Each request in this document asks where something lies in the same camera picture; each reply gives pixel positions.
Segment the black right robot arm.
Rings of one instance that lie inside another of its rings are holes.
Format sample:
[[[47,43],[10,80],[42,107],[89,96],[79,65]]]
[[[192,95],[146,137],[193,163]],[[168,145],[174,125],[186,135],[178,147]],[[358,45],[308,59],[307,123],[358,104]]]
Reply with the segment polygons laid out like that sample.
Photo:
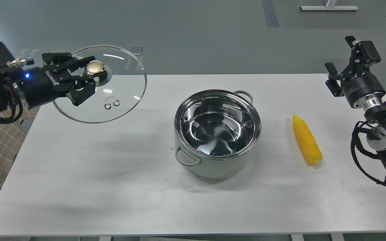
[[[349,63],[339,73],[333,63],[326,63],[328,80],[326,86],[335,97],[345,97],[351,108],[364,111],[364,122],[357,122],[352,132],[350,151],[358,169],[378,185],[386,186],[368,174],[360,165],[356,151],[373,159],[380,160],[386,171],[386,92],[370,67],[381,61],[372,41],[359,41],[346,36],[345,41],[351,49]]]

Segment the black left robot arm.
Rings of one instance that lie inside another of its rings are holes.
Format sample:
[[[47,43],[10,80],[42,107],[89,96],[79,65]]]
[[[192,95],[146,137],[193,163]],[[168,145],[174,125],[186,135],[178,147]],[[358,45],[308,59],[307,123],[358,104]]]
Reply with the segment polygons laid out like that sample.
[[[43,67],[25,70],[34,60],[15,58],[0,42],[0,124],[14,123],[24,108],[33,109],[60,97],[79,106],[110,78],[94,56],[78,59],[71,53],[44,53],[42,60]]]

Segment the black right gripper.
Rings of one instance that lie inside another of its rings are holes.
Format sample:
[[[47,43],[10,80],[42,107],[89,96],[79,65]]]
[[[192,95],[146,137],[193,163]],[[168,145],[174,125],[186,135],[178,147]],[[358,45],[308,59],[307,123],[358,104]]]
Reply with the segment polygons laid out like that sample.
[[[334,97],[345,96],[351,108],[360,108],[358,100],[370,94],[378,97],[385,95],[385,90],[369,70],[373,64],[381,61],[372,41],[356,40],[353,36],[346,36],[345,41],[351,48],[351,56],[341,75],[333,63],[325,63],[328,71],[326,86]]]

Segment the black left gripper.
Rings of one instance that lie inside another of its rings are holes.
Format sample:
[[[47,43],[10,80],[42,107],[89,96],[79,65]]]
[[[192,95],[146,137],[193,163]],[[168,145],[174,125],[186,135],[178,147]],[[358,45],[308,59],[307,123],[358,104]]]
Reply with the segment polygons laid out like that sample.
[[[68,97],[74,106],[81,105],[95,94],[96,87],[106,84],[108,73],[93,75],[71,75],[73,71],[84,68],[94,56],[78,59],[71,53],[43,53],[44,67],[25,70],[20,79],[14,81],[14,90],[27,109],[33,109]]]

